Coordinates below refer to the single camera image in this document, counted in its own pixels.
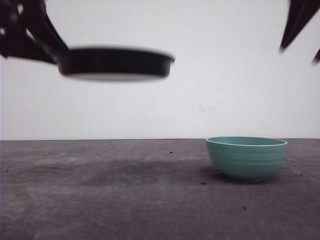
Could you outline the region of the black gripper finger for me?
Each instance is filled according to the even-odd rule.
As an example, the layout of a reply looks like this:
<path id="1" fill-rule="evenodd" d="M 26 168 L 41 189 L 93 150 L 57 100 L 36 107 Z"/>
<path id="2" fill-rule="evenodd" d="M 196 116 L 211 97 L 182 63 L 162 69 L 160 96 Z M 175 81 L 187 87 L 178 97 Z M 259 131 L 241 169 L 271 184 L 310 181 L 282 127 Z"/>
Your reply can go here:
<path id="1" fill-rule="evenodd" d="M 320 49 L 317 51 L 317 53 L 315 54 L 312 62 L 313 65 L 317 65 L 320 63 Z"/>
<path id="2" fill-rule="evenodd" d="M 38 9 L 37 14 L 39 15 L 38 27 L 40 28 L 37 43 L 48 55 L 56 59 L 60 53 L 68 51 L 69 48 L 56 31 L 47 11 Z"/>
<path id="3" fill-rule="evenodd" d="M 279 49 L 286 50 L 320 10 L 319 0 L 289 0 L 289 8 Z"/>

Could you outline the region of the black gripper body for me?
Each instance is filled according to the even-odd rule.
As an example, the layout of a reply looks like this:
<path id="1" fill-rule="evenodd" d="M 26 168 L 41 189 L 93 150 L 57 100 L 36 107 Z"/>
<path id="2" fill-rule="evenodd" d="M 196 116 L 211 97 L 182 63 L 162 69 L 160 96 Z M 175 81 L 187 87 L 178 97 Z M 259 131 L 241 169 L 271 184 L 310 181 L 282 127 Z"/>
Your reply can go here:
<path id="1" fill-rule="evenodd" d="M 52 63 L 53 58 L 27 34 L 17 0 L 0 2 L 0 55 Z"/>

